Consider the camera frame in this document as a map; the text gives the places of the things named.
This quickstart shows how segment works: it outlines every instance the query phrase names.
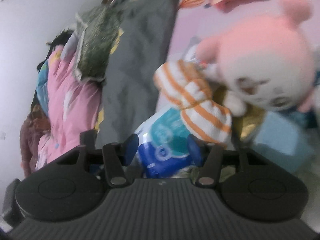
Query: white plush face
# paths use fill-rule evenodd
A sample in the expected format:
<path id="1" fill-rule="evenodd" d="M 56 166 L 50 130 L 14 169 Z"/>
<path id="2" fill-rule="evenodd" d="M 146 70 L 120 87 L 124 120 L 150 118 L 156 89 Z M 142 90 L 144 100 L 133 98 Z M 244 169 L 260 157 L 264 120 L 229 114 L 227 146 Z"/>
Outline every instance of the white plush face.
<path id="1" fill-rule="evenodd" d="M 301 71 L 273 52 L 255 52 L 221 68 L 230 90 L 242 100 L 271 111 L 288 109 L 303 100 L 312 80 L 302 83 Z"/>

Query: wall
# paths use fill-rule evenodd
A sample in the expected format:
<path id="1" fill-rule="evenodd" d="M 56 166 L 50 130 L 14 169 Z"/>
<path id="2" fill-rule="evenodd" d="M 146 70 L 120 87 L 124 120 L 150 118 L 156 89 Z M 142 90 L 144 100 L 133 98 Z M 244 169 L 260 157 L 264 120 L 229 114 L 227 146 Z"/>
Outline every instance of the wall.
<path id="1" fill-rule="evenodd" d="M 30 111 L 37 78 L 51 41 L 75 22 L 75 13 L 101 0 L 4 0 L 0 3 L 0 209 L 6 186 L 23 179 L 20 126 Z"/>

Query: pink blanket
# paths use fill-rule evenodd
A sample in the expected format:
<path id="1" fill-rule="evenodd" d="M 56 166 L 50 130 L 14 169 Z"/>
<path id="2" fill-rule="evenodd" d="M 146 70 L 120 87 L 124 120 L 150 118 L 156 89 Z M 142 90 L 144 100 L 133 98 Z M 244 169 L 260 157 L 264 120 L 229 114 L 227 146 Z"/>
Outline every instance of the pink blanket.
<path id="1" fill-rule="evenodd" d="M 71 62 L 60 59 L 63 46 L 49 57 L 48 96 L 51 134 L 40 140 L 38 155 L 51 162 L 80 144 L 81 132 L 94 128 L 101 90 L 93 82 L 80 84 L 72 75 Z"/>

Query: pink plush bear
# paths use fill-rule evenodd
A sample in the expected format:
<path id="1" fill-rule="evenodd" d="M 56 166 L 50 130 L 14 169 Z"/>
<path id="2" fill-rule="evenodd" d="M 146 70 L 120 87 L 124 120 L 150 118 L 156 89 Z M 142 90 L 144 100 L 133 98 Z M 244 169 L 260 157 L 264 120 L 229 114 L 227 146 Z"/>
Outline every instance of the pink plush bear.
<path id="1" fill-rule="evenodd" d="M 229 89 L 224 105 L 233 116 L 246 112 L 246 103 L 279 111 L 312 105 L 315 66 L 299 24 L 310 18 L 307 0 L 281 0 L 284 14 L 261 15 L 203 40 L 196 57 L 217 63 L 214 77 Z"/>

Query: orange and white striped towel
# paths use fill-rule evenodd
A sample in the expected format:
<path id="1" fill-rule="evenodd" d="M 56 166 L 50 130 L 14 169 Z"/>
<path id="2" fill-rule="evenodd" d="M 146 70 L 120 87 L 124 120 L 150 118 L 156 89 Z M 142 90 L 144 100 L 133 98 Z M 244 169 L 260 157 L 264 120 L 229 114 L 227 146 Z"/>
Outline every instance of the orange and white striped towel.
<path id="1" fill-rule="evenodd" d="M 212 100 L 212 90 L 191 62 L 179 60 L 161 65 L 154 82 L 167 99 L 179 108 L 181 119 L 197 138 L 225 144 L 231 135 L 229 109 Z"/>

